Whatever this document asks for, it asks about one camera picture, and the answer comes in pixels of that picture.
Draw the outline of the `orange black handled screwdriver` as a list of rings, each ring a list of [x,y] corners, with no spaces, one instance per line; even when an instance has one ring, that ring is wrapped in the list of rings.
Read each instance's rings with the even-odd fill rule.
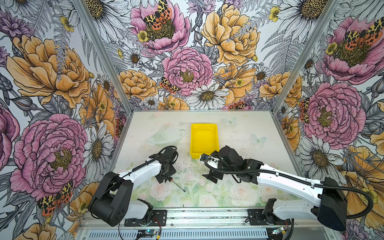
[[[168,181],[176,185],[182,192],[186,192],[179,184],[177,184],[172,177],[168,178]]]

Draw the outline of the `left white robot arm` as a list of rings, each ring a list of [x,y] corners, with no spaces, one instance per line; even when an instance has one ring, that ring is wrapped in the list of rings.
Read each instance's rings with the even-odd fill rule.
[[[115,227],[122,221],[128,226],[148,226],[155,221],[153,205],[145,200],[131,201],[135,188],[151,178],[159,184],[171,182],[177,172],[176,146],[167,146],[151,155],[141,165],[120,174],[108,172],[94,193],[88,211],[91,215]]]

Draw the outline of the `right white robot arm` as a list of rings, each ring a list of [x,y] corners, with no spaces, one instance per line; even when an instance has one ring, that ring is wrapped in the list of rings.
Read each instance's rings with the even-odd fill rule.
[[[261,161],[243,159],[234,149],[225,146],[200,161],[209,168],[206,176],[216,183],[224,175],[233,175],[240,182],[272,187],[298,197],[295,201],[269,198],[260,214],[250,214],[252,224],[279,225],[292,220],[314,220],[335,231],[347,228],[348,201],[336,181],[302,178],[277,170]]]

